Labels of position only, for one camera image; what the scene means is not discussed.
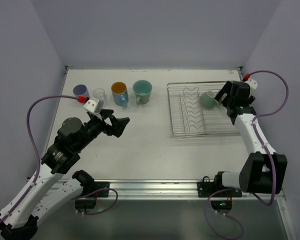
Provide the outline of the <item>large green cup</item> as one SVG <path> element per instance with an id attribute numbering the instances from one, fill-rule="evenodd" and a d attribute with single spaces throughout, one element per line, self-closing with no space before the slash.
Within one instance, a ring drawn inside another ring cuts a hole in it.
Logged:
<path id="1" fill-rule="evenodd" d="M 145 105 L 149 102 L 153 90 L 152 84 L 147 80 L 138 80 L 132 86 L 137 105 Z"/>

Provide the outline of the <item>purple plastic cup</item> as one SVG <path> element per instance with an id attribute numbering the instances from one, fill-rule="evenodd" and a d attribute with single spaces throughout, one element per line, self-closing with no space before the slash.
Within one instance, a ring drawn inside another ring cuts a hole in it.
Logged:
<path id="1" fill-rule="evenodd" d="M 75 97 L 86 97 L 86 98 L 90 97 L 89 90 L 88 90 L 87 86 L 84 84 L 76 85 L 73 88 L 72 92 Z"/>

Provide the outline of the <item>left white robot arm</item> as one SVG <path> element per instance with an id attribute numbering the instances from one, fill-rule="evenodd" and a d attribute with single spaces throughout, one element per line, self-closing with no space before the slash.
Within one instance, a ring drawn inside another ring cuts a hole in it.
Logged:
<path id="1" fill-rule="evenodd" d="M 113 116 L 111 109 L 101 110 L 100 116 L 90 113 L 89 118 L 88 122 L 83 123 L 77 117 L 70 117 L 62 123 L 53 145 L 41 158 L 39 169 L 18 196 L 0 210 L 0 234 L 5 240 L 30 240 L 49 214 L 72 198 L 92 193 L 93 177 L 84 170 L 78 170 L 63 187 L 47 194 L 77 163 L 81 151 L 99 134 L 119 138 L 130 122 L 128 117 Z"/>

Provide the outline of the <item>blue cup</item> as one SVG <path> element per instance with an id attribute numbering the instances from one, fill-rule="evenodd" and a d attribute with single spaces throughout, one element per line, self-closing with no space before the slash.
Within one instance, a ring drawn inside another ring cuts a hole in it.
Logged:
<path id="1" fill-rule="evenodd" d="M 123 82 L 115 82 L 111 86 L 114 103 L 126 108 L 129 102 L 127 86 Z"/>

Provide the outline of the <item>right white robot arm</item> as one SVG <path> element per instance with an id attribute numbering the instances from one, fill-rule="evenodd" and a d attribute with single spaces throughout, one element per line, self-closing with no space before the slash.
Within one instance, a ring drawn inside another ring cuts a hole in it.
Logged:
<path id="1" fill-rule="evenodd" d="M 251 106 L 255 97 L 249 84 L 227 81 L 215 100 L 226 108 L 231 123 L 240 133 L 248 158 L 241 171 L 219 171 L 214 181 L 224 188 L 235 188 L 245 193 L 279 194 L 288 160 L 270 145 Z"/>

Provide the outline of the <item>clear plastic cup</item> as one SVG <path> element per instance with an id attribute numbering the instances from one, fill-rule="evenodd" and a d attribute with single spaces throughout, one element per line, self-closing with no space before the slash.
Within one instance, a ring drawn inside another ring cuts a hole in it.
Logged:
<path id="1" fill-rule="evenodd" d="M 103 88 L 96 88 L 93 91 L 93 96 L 95 98 L 99 99 L 99 100 L 102 100 L 105 105 L 108 102 L 108 98 L 107 98 L 106 92 L 105 92 L 105 90 Z"/>

